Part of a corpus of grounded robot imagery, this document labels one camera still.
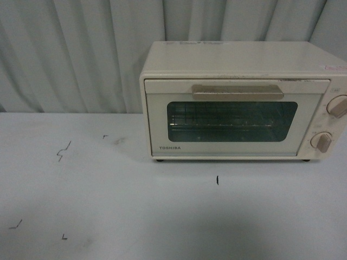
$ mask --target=door handle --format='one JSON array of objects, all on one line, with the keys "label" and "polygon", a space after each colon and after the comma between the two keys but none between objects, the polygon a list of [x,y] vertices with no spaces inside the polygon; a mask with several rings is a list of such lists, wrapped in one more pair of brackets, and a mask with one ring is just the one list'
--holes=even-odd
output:
[{"label": "door handle", "polygon": [[193,85],[194,100],[259,101],[280,100],[283,92],[277,85],[269,86],[203,86]]}]

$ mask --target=timer knob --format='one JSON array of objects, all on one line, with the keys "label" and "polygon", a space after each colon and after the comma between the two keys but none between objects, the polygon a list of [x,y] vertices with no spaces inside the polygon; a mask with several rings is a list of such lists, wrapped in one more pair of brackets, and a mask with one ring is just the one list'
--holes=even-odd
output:
[{"label": "timer knob", "polygon": [[347,114],[347,96],[341,95],[332,99],[329,104],[327,104],[326,110],[335,118],[343,117]]},{"label": "timer knob", "polygon": [[332,141],[332,136],[328,132],[321,132],[316,134],[311,139],[311,145],[320,150],[321,153],[326,153]]}]

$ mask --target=oven door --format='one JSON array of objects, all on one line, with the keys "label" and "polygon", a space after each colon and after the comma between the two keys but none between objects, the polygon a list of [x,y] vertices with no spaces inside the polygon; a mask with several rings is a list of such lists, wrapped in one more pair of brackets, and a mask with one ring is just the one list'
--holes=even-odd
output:
[{"label": "oven door", "polygon": [[295,157],[329,80],[145,80],[153,157]]}]

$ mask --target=glass window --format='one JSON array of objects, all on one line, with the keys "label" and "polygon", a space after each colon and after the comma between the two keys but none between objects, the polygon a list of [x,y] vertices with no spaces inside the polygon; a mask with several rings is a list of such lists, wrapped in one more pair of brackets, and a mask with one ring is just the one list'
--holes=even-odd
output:
[{"label": "glass window", "polygon": [[280,142],[288,134],[295,102],[171,102],[173,142]]}]

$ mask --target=oven rack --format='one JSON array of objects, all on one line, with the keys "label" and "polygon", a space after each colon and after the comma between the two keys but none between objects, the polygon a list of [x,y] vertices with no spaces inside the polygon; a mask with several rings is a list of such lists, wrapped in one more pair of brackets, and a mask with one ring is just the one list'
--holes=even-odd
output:
[{"label": "oven rack", "polygon": [[240,103],[173,102],[168,106],[168,125],[172,130],[223,130],[232,127],[245,131],[249,128],[287,128],[291,125],[292,118],[280,103],[274,106],[270,106],[270,102]]}]

